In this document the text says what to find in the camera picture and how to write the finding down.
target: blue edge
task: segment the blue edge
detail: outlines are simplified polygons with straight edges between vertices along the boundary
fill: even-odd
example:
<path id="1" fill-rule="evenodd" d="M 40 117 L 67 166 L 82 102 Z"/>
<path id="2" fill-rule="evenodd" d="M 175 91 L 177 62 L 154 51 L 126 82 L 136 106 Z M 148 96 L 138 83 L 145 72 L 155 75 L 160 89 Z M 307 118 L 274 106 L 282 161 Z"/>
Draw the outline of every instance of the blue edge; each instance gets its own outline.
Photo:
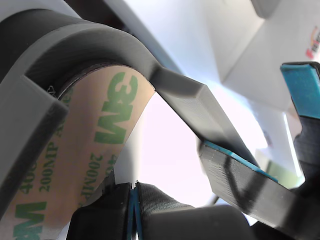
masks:
<path id="1" fill-rule="evenodd" d="M 268 177 L 269 179 L 275 181 L 276 183 L 278 182 L 278 180 L 276 178 L 274 178 L 273 176 L 269 175 L 268 173 L 266 173 L 265 171 L 262 171 L 259 167 L 257 167 L 256 165 L 253 165 L 251 162 L 248 162 L 247 160 L 244 160 L 242 157 L 240 157 L 239 155 L 235 154 L 234 152 L 225 149 L 221 146 L 218 146 L 210 141 L 204 141 L 204 145 L 215 149 L 221 153 L 227 154 L 230 157 L 232 157 L 233 159 L 237 160 L 238 162 L 242 163 L 243 165 L 247 166 L 248 168 L 252 169 L 253 171 L 260 173 L 262 175 L 265 175 L 266 177 Z"/>
<path id="2" fill-rule="evenodd" d="M 320 80 L 309 64 L 283 64 L 280 68 L 300 116 L 320 119 Z"/>

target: black plastic part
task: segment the black plastic part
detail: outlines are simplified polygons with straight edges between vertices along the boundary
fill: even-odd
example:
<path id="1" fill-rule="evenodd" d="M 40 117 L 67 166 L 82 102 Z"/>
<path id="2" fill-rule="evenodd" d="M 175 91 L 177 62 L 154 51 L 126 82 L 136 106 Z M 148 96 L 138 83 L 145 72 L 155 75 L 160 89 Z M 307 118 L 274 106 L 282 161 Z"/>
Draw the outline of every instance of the black plastic part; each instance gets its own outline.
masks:
<path id="1" fill-rule="evenodd" d="M 34 42 L 55 29 L 77 23 L 90 22 L 45 9 L 19 12 L 2 21 L 0 24 L 0 83 L 20 55 Z"/>
<path id="2" fill-rule="evenodd" d="M 320 119 L 300 116 L 302 132 L 294 140 L 299 161 L 320 168 Z"/>
<path id="3" fill-rule="evenodd" d="M 148 218 L 144 240 L 255 240 L 243 214 L 228 205 L 163 211 Z"/>
<path id="4" fill-rule="evenodd" d="M 136 188 L 138 189 L 140 202 L 142 229 L 145 227 L 145 224 L 147 224 L 148 217 L 154 213 L 167 210 L 193 208 L 190 205 L 178 202 L 154 185 L 137 182 Z"/>
<path id="5" fill-rule="evenodd" d="M 320 237 L 319 202 L 302 198 L 208 146 L 200 158 L 212 191 L 232 206 L 293 239 Z"/>
<path id="6" fill-rule="evenodd" d="M 115 186 L 71 218 L 66 240 L 124 240 L 127 237 L 131 183 Z"/>

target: white surface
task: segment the white surface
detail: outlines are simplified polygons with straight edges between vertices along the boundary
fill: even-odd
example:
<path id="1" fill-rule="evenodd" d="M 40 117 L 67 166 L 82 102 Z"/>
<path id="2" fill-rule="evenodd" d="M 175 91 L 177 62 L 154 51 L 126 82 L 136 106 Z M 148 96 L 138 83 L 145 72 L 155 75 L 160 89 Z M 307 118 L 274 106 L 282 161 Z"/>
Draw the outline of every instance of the white surface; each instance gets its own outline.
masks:
<path id="1" fill-rule="evenodd" d="M 200 2 L 205 13 L 212 54 L 223 81 L 265 20 L 257 16 L 250 0 Z"/>
<path id="2" fill-rule="evenodd" d="M 311 33 L 320 26 L 320 1 L 282 0 L 223 83 L 247 98 L 286 111 L 291 103 L 280 72 L 284 62 L 308 61 Z"/>
<path id="3" fill-rule="evenodd" d="M 184 204 L 213 198 L 198 157 L 200 141 L 156 93 L 147 104 L 114 167 L 116 183 L 152 184 Z"/>
<path id="4" fill-rule="evenodd" d="M 49 9 L 79 17 L 63 0 L 1 0 L 0 4 L 0 22 L 13 14 L 30 9 Z"/>

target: gray plastic housing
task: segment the gray plastic housing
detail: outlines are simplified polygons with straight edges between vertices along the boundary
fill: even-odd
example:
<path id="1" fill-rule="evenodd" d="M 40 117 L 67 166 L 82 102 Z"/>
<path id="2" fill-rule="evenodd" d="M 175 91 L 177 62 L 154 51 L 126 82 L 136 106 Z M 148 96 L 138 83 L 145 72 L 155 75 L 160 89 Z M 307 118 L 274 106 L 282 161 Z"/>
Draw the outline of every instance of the gray plastic housing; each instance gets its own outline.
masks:
<path id="1" fill-rule="evenodd" d="M 51 100 L 52 104 L 60 106 L 65 114 L 66 109 L 46 91 L 53 87 L 59 92 L 66 83 L 63 76 L 70 69 L 92 61 L 121 64 L 137 70 L 150 81 L 198 137 L 257 164 L 208 87 L 163 68 L 148 49 L 132 35 L 106 25 L 43 9 L 28 10 L 7 18 L 0 23 L 0 35 L 0 118 L 2 126 L 8 129 L 0 134 L 0 156 L 1 159 L 5 159 L 0 167 L 0 175 L 3 176 L 0 178 L 0 203 L 3 206 L 0 217 L 17 191 L 23 176 L 38 156 L 28 153 L 23 165 L 17 164 L 18 156 L 12 153 L 17 147 L 13 142 L 6 141 L 9 129 L 17 128 L 17 124 L 14 121 L 15 115 L 9 112 L 9 105 L 4 106 L 7 103 L 2 93 L 8 94 L 12 91 L 12 98 L 23 99 L 27 104 L 27 96 L 19 96 L 24 90 L 18 91 L 14 88 L 18 86 L 18 80 L 33 83 L 33 87 L 40 92 L 37 96 L 39 102 L 46 103 L 40 100 L 41 96 L 43 99 Z M 13 131 L 14 134 L 10 137 L 13 140 L 21 139 L 24 146 L 32 145 L 34 151 L 39 153 L 47 141 L 43 140 L 42 136 L 26 136 L 36 130 L 35 127 L 39 123 L 35 118 L 37 114 L 48 116 L 45 114 L 45 107 L 41 108 L 31 102 L 29 104 L 32 105 L 29 107 L 32 111 L 29 114 L 30 118 L 25 122 L 25 129 L 29 129 L 30 132 Z M 53 122 L 48 122 L 46 128 L 50 130 L 45 131 L 43 136 L 52 135 L 56 126 Z M 33 141 L 38 141 L 38 145 L 32 143 Z"/>

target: white wall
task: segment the white wall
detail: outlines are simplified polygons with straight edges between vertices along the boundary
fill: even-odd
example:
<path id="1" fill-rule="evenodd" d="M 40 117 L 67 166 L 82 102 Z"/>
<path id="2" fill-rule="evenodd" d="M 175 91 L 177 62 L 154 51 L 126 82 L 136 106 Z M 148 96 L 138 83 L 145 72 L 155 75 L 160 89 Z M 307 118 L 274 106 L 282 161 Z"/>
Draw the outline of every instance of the white wall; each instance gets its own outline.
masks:
<path id="1" fill-rule="evenodd" d="M 250 0 L 203 0 L 201 5 L 223 81 L 265 20 Z"/>
<path id="2" fill-rule="evenodd" d="M 291 98 L 280 66 L 310 60 L 305 53 L 314 27 L 320 27 L 319 14 L 318 0 L 282 0 L 223 84 L 249 99 L 286 111 Z"/>

